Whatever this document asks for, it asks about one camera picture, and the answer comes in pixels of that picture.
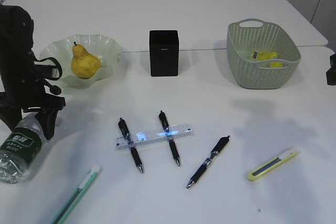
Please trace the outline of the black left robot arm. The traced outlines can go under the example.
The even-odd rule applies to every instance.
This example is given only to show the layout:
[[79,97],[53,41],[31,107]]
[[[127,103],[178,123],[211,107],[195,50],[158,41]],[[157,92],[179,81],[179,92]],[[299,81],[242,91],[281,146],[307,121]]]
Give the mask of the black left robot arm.
[[50,81],[62,77],[60,63],[53,57],[43,64],[32,51],[34,21],[20,6],[1,5],[1,120],[13,130],[22,113],[36,112],[43,134],[50,140],[58,111],[65,105],[61,88]]

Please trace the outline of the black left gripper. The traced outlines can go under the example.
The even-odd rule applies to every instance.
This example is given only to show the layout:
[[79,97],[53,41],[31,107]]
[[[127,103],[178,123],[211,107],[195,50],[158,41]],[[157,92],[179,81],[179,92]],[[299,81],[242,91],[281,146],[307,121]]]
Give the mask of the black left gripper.
[[51,140],[55,133],[58,110],[65,107],[65,98],[45,91],[32,91],[6,87],[1,92],[1,120],[12,131],[22,120],[21,110],[42,110],[34,117],[40,124],[46,140]]

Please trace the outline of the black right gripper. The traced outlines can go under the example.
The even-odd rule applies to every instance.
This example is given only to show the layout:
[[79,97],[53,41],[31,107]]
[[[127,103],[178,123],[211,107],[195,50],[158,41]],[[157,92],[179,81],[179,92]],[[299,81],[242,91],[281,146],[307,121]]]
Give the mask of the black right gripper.
[[330,69],[326,72],[327,84],[336,85],[336,54],[330,56]]

